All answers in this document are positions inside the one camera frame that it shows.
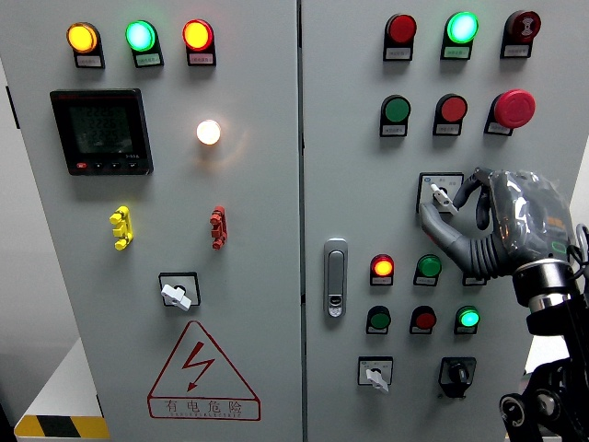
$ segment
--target green push button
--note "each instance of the green push button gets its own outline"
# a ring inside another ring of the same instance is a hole
[[[479,311],[474,307],[463,307],[457,314],[458,322],[463,327],[474,327],[480,321]]]
[[[395,97],[385,106],[385,116],[391,122],[402,122],[409,117],[409,103],[401,98]]]
[[[377,330],[384,330],[390,325],[390,317],[386,313],[376,313],[370,319],[370,325]]]
[[[442,262],[435,255],[425,255],[417,262],[417,270],[427,278],[434,278],[442,271]]]

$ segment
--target digital power meter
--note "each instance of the digital power meter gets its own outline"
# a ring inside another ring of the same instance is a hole
[[[141,90],[54,90],[50,97],[70,174],[154,170]]]

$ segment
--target emergency stop button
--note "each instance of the emergency stop button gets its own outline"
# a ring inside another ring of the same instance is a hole
[[[511,136],[514,129],[529,123],[536,111],[534,96],[523,89],[511,89],[493,101],[485,134]]]

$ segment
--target yellow indicator light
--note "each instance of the yellow indicator light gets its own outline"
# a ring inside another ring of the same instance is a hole
[[[379,261],[375,265],[375,273],[378,276],[388,276],[393,271],[393,264],[389,261]]]
[[[204,51],[213,42],[213,30],[204,20],[192,20],[184,26],[182,37],[193,51]]]
[[[89,23],[74,23],[67,30],[67,42],[80,53],[92,52],[98,45],[96,29]]]
[[[205,120],[196,128],[196,137],[205,145],[214,145],[221,138],[221,127],[213,120]]]

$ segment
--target glowing light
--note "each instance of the glowing light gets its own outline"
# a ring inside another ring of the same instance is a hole
[[[205,120],[196,128],[196,137],[204,145],[214,145],[221,138],[221,127],[213,120]]]
[[[479,21],[472,12],[454,14],[448,22],[448,37],[454,43],[464,44],[472,41],[479,30]]]
[[[186,45],[194,51],[204,51],[213,42],[213,30],[204,20],[191,20],[184,25],[182,37]]]
[[[475,308],[466,307],[458,311],[458,320],[463,327],[474,327],[479,323],[480,316]]]
[[[125,32],[127,42],[138,52],[149,51],[156,44],[156,30],[146,21],[130,23]]]
[[[67,42],[80,53],[92,52],[98,45],[96,29],[88,23],[74,23],[67,30]]]
[[[375,273],[378,276],[389,276],[393,271],[392,262],[382,260],[375,264]]]

